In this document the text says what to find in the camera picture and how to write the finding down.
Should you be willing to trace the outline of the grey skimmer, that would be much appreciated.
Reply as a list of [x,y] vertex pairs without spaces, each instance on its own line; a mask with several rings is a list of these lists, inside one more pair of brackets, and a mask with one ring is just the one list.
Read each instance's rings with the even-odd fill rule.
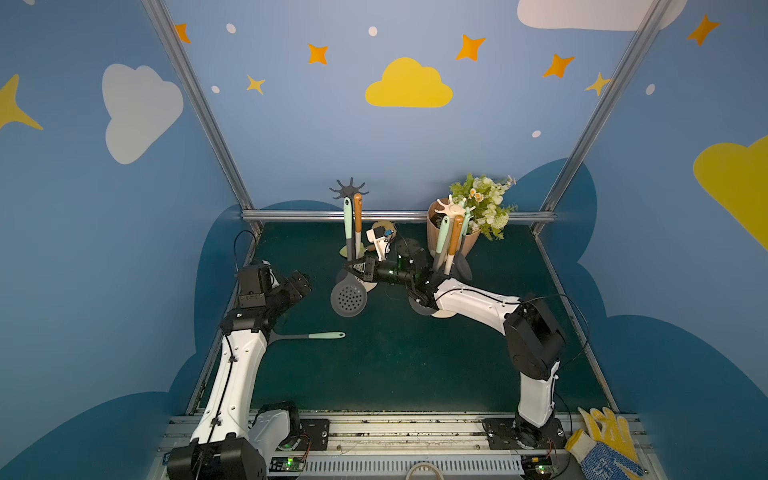
[[309,334],[291,334],[281,335],[276,332],[270,334],[268,345],[272,345],[278,341],[292,341],[292,340],[339,340],[346,337],[345,332],[331,331],[331,332],[319,332]]

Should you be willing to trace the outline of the dark grey utensil rack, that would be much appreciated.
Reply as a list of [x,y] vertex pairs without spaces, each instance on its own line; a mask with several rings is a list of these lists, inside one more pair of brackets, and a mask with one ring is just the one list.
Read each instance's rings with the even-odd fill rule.
[[361,191],[361,188],[365,185],[365,183],[362,183],[360,186],[355,186],[353,178],[350,178],[348,185],[342,184],[340,180],[338,180],[337,183],[339,184],[339,189],[331,188],[331,191],[337,193],[336,199],[343,200],[343,221],[344,221],[345,242],[346,242],[344,252],[345,252],[346,260],[350,261],[353,259],[357,259],[356,247],[354,245],[355,222],[354,222],[353,197],[355,193],[361,193],[362,196],[364,195],[364,192]]

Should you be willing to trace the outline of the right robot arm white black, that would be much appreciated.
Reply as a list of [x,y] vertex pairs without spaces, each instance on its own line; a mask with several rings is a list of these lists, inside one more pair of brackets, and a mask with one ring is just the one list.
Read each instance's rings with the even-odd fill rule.
[[435,267],[413,239],[398,242],[394,260],[367,253],[347,261],[337,279],[330,302],[342,317],[364,310],[366,283],[388,283],[404,286],[412,309],[421,315],[462,315],[501,334],[520,374],[515,442],[524,449],[565,446],[566,433],[555,414],[555,383],[566,334],[544,298],[504,296],[466,285]]

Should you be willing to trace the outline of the cream skimmer wooden handle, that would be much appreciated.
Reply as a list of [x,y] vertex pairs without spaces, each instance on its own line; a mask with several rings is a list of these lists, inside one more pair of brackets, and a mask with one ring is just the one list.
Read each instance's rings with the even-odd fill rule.
[[446,276],[448,276],[451,273],[451,269],[454,263],[454,257],[459,248],[463,223],[464,223],[464,217],[462,215],[456,215],[453,217],[452,226],[450,229],[449,246],[448,246],[447,256],[444,264],[444,274]]
[[356,258],[364,257],[364,245],[362,243],[362,194],[355,193],[353,197]]

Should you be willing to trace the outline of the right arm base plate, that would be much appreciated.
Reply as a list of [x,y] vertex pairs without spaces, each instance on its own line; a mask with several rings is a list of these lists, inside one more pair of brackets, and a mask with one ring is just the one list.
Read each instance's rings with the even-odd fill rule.
[[541,427],[517,417],[484,418],[481,424],[491,450],[560,449],[567,442],[562,423],[555,416]]

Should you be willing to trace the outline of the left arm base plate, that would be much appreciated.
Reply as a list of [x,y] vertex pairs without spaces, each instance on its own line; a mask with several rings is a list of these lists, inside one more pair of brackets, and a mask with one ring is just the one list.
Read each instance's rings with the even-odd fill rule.
[[326,451],[330,437],[330,421],[325,418],[301,419],[299,436],[289,443],[291,451]]

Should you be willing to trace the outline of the cream utensil rack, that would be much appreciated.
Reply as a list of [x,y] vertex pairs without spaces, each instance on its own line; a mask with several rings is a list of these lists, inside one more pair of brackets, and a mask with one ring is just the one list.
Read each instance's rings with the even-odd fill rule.
[[[435,254],[437,237],[438,237],[438,234],[439,234],[439,229],[440,229],[440,224],[441,224],[442,218],[445,215],[447,215],[450,218],[450,229],[451,229],[451,226],[452,226],[453,217],[456,216],[456,215],[462,215],[464,217],[466,210],[470,210],[471,211],[471,219],[472,219],[473,207],[466,207],[465,204],[466,204],[465,200],[457,202],[457,201],[455,201],[453,199],[452,196],[449,196],[448,198],[437,199],[433,203],[433,205],[430,207],[430,209],[428,211],[428,224],[427,224],[428,235],[427,235],[427,237],[428,237],[428,250],[429,250],[429,253],[433,257],[433,262],[434,262],[434,254]],[[446,276],[444,274],[444,264],[445,264],[445,260],[446,260],[446,256],[447,256],[447,250],[448,250],[448,246],[449,246],[449,237],[450,237],[450,232],[448,233],[448,236],[446,238],[445,245],[443,247],[443,251],[442,251],[442,254],[441,254],[441,257],[440,257],[440,265],[439,265],[439,268],[438,268],[437,271],[435,271],[433,269],[433,263],[432,263],[432,269],[436,273],[442,274],[444,276]],[[467,243],[466,237],[465,237],[464,246],[463,246],[463,253],[465,254],[465,257],[466,257],[465,244]],[[462,278],[462,277],[460,277],[458,275],[458,272],[456,270],[456,266],[454,265],[454,263],[453,263],[453,266],[452,266],[452,269],[451,269],[451,273],[448,276],[449,277],[454,277],[454,278],[459,278],[459,279],[464,279],[464,278]]]

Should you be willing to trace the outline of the grey skimmer mint handle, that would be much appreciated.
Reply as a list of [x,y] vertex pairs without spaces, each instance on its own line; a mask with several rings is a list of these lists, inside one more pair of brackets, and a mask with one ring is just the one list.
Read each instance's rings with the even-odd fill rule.
[[[434,254],[434,262],[433,262],[433,269],[435,271],[438,270],[440,265],[440,257],[443,251],[443,247],[445,245],[446,238],[448,236],[448,233],[450,232],[450,218],[445,215],[442,218],[439,234],[437,237],[436,242],[436,248],[435,248],[435,254]],[[433,310],[430,308],[427,308],[420,303],[418,303],[413,297],[408,297],[409,304],[411,305],[412,309],[418,313],[419,315],[423,316],[432,316],[435,318],[449,318],[453,316],[453,313],[441,311],[441,310]]]
[[464,215],[464,221],[462,223],[462,228],[460,230],[460,234],[458,237],[457,252],[454,255],[454,265],[456,266],[458,275],[468,281],[471,281],[473,277],[472,277],[471,267],[469,266],[466,260],[465,254],[463,253],[463,246],[464,246],[465,237],[467,235],[467,230],[469,227],[470,220],[471,220],[471,211],[466,210]]
[[352,200],[344,198],[343,218],[346,239],[347,262],[338,274],[338,282],[331,292],[331,306],[341,317],[351,318],[359,315],[367,305],[367,291],[354,273],[356,244],[353,238]]

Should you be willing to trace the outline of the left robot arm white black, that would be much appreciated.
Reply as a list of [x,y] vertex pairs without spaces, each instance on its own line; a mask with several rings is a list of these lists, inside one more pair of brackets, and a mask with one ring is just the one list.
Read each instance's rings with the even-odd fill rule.
[[249,423],[255,380],[278,318],[311,292],[300,271],[268,263],[240,269],[234,307],[220,324],[221,359],[189,444],[170,452],[171,479],[265,479],[278,447],[300,438],[294,402],[268,404]]

